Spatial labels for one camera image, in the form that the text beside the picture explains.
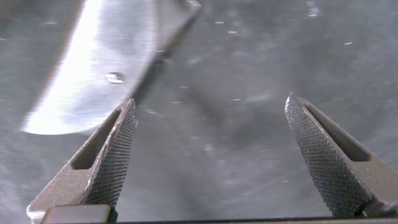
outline metal blade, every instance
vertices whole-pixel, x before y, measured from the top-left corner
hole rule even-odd
[[[198,9],[176,0],[84,0],[22,130],[68,134],[98,127],[133,95],[157,54]]]

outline water droplet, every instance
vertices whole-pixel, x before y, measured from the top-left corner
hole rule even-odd
[[[109,72],[105,75],[105,78],[108,82],[113,84],[121,84],[124,83],[125,77],[120,72]]]

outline gray metal surface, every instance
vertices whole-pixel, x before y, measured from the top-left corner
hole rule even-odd
[[[159,48],[199,8],[175,0],[82,1],[59,56],[52,60],[49,84],[22,130],[68,134],[99,126],[131,97]],[[123,82],[112,85],[110,73],[121,74]]]
[[[26,206],[86,140],[19,131],[74,2],[29,1],[0,29],[3,223],[29,222]],[[398,169],[397,1],[314,1],[315,17],[301,0],[201,3],[140,100],[119,220],[331,215],[284,117],[290,91]]]

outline textured metal tip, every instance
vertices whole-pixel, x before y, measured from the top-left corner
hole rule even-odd
[[[61,171],[27,207],[39,223],[55,205],[115,206],[126,177],[137,126],[137,108],[129,100],[114,110]]]
[[[307,100],[293,93],[285,115],[313,182],[333,216],[396,217],[397,173]]]

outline knurled grip surface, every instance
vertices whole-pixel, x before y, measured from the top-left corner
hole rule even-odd
[[[125,116],[120,116],[117,130],[105,143],[104,153],[91,186],[87,204],[115,206],[120,196],[132,150],[137,126],[137,109],[132,101],[125,108]]]
[[[300,100],[290,95],[285,115],[315,186],[334,217],[361,216],[371,194],[346,164],[341,149]]]

